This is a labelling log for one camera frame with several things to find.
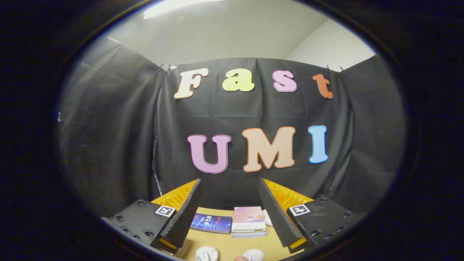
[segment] wrinkled fabric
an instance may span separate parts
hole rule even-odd
[[[180,73],[208,68],[200,86],[188,98],[174,99],[180,83]],[[252,72],[251,91],[225,91],[222,82],[226,72],[244,68]],[[272,73],[290,71],[297,84],[295,92],[278,92]],[[324,98],[313,76],[322,74],[330,81],[332,99]],[[167,71],[164,85],[156,103],[155,132],[157,136],[155,170],[161,189],[170,191],[195,178],[203,181],[202,207],[233,209],[234,206],[261,205],[258,181],[263,177],[309,197],[335,191],[345,175],[353,142],[353,112],[346,87],[336,72],[298,62],[232,58],[178,66]],[[308,128],[327,127],[326,153],[329,159],[312,164],[312,136]],[[296,129],[293,136],[295,164],[288,168],[269,169],[264,165],[257,172],[245,172],[248,143],[242,131],[261,128],[272,142],[280,127]],[[218,174],[204,173],[193,165],[187,137],[201,134],[207,137],[204,145],[206,162],[217,162],[214,135],[232,138],[228,144],[228,167]]]
[[[104,38],[75,63],[59,106],[64,177],[99,216],[158,197],[154,110],[165,71]]]
[[[180,73],[208,68],[193,95],[175,99]],[[229,70],[252,72],[251,91],[225,91]],[[278,92],[272,73],[290,71],[295,92]],[[324,98],[313,76],[330,81]],[[263,58],[230,58],[180,65],[167,71],[110,38],[91,46],[67,79],[58,122],[65,178],[100,216],[112,216],[138,198],[152,200],[196,178],[201,207],[261,205],[260,177],[308,197],[325,195],[355,212],[369,211],[401,164],[407,117],[399,86],[377,56],[343,72]],[[327,127],[329,156],[312,164],[308,128]],[[242,131],[261,128],[272,142],[279,128],[296,129],[295,164],[245,172],[248,143]],[[200,134],[205,160],[217,162],[214,135],[229,135],[228,167],[204,173],[192,162],[187,137]]]

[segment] white object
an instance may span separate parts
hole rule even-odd
[[[249,261],[263,261],[264,252],[259,249],[250,249],[243,253],[243,257]]]
[[[165,0],[143,12],[143,18],[148,19],[188,5],[220,1],[222,0]]]
[[[218,261],[219,251],[213,247],[200,247],[197,252],[197,261]]]
[[[267,210],[263,210],[263,214],[264,216],[266,216],[264,218],[264,222],[266,223],[266,225],[270,226],[270,227],[273,227],[272,225],[272,222],[271,222],[271,218],[269,217],[269,215],[267,214]]]
[[[293,216],[303,215],[311,212],[304,204],[290,207],[290,211],[293,213]]]

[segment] blue letter i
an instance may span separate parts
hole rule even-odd
[[[325,154],[325,126],[311,126],[308,132],[313,137],[313,156],[309,158],[311,163],[321,163],[326,161],[329,157]]]

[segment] wooden table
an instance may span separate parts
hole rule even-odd
[[[233,216],[233,210],[198,208],[197,213]],[[216,248],[219,251],[219,261],[233,261],[235,257],[241,256],[251,248],[263,250],[264,261],[281,260],[303,251],[290,254],[288,248],[282,247],[274,228],[269,226],[267,226],[267,236],[259,238],[232,238],[232,234],[224,235],[190,229],[187,239],[192,241],[183,256],[183,259],[187,261],[196,261],[195,252],[202,246]]]

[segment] stack of books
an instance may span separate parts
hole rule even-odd
[[[235,207],[232,218],[233,238],[252,238],[267,235],[261,207]]]
[[[161,249],[161,248],[159,248],[159,250],[161,250],[162,252],[164,252],[164,253],[166,253],[166,254],[168,254],[168,255],[175,256],[175,257],[177,257],[177,258],[182,259],[182,258],[184,258],[185,253],[187,252],[187,249],[188,249],[188,247],[189,247],[191,244],[192,244],[192,241],[191,241],[191,240],[188,240],[188,239],[184,240],[184,244],[182,245],[181,248],[179,248],[179,249],[177,250],[177,253],[176,253],[176,254],[173,254],[173,253],[168,252],[168,251],[166,251],[166,250],[164,250],[164,249]]]

